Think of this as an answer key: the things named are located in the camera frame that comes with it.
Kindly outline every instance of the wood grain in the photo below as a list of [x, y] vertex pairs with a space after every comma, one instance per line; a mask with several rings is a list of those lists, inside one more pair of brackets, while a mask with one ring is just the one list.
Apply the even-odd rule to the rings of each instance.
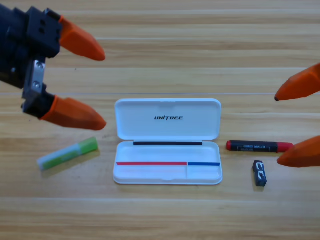
[[[39, 121], [21, 113], [19, 89], [0, 83], [1, 240], [320, 239], [318, 167], [225, 149], [231, 139], [296, 144], [319, 135], [319, 94], [274, 101], [290, 76], [319, 62], [318, 0], [1, 3], [52, 8], [97, 37], [106, 61], [62, 49], [48, 59], [44, 82], [108, 122], [94, 132]], [[116, 184], [114, 104], [123, 98], [218, 99], [222, 183]], [[38, 170], [37, 158], [92, 136], [99, 151]], [[253, 183], [254, 160], [265, 164], [265, 188]]]

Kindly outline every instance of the unitree logo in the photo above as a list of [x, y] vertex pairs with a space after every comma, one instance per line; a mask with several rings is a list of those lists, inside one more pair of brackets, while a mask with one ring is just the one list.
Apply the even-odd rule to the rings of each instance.
[[183, 116], [155, 116], [154, 120], [183, 120]]

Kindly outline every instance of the glue stick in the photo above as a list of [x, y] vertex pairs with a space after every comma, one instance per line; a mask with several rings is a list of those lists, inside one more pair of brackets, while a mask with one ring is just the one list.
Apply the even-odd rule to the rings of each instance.
[[91, 137], [59, 151], [50, 153], [49, 155], [40, 157], [37, 160], [37, 163], [40, 170], [43, 171], [97, 149], [97, 139], [95, 137]]

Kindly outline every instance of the red line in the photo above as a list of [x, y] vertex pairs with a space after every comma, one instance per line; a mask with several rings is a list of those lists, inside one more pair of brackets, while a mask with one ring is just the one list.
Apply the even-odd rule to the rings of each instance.
[[117, 165], [148, 165], [148, 166], [156, 166], [156, 165], [187, 165], [185, 161], [176, 161], [176, 162], [163, 162], [163, 161], [119, 161], [116, 163]]

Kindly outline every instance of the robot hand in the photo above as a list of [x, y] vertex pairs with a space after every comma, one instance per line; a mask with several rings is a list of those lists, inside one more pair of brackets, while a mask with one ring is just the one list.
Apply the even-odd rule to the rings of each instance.
[[[320, 91], [320, 63], [290, 77], [278, 90], [276, 101], [306, 98]], [[320, 136], [298, 143], [277, 162], [288, 167], [320, 166]]]
[[92, 35], [56, 12], [31, 7], [25, 13], [0, 4], [0, 81], [23, 89], [23, 112], [62, 127], [103, 129], [107, 123], [90, 106], [46, 92], [46, 58], [60, 46], [92, 60], [106, 58]]

